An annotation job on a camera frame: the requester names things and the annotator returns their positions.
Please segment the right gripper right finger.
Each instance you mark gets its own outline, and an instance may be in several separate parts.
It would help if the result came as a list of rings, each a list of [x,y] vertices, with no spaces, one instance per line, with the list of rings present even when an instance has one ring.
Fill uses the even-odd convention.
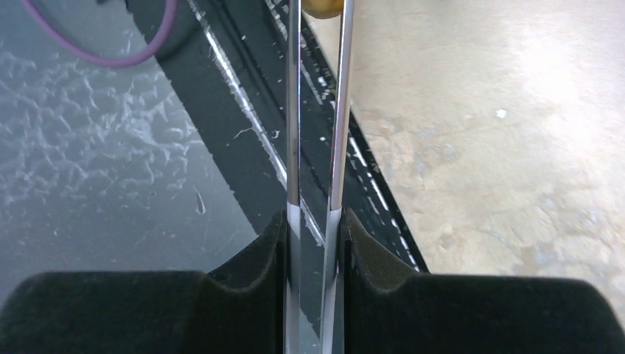
[[[347,353],[622,353],[624,330],[590,283],[429,274],[341,218]]]

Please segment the round fake bread bun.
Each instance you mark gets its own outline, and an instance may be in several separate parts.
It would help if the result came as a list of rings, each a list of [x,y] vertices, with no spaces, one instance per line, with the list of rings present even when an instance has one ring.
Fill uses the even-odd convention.
[[[304,12],[317,19],[329,19],[343,12],[344,0],[302,0]]]

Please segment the metal tongs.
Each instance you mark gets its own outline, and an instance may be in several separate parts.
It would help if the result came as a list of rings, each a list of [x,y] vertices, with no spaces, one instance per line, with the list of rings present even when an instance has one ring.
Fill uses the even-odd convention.
[[[341,270],[338,261],[338,227],[342,216],[343,183],[346,163],[346,143],[349,135],[349,76],[351,69],[352,34],[355,3],[344,1],[338,45],[338,76],[333,94],[335,102],[320,101],[319,109],[311,114],[301,112],[301,79],[307,76],[302,57],[312,54],[315,44],[302,31],[301,1],[288,4],[287,23],[287,79],[286,79],[286,139],[287,139],[287,276],[285,289],[284,349],[297,353],[299,346],[298,316],[300,308],[301,221],[305,220],[311,232],[324,246],[323,288],[319,349],[321,353],[342,353],[337,344],[335,329],[338,280]],[[330,183],[327,188],[326,226],[320,230],[314,214],[301,198],[301,126],[316,125],[320,131],[332,135],[330,152]]]

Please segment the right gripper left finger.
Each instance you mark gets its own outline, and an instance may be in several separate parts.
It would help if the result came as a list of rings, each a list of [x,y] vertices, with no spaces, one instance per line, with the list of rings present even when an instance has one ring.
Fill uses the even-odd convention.
[[[45,272],[1,308],[3,353],[281,353],[285,212],[202,271]]]

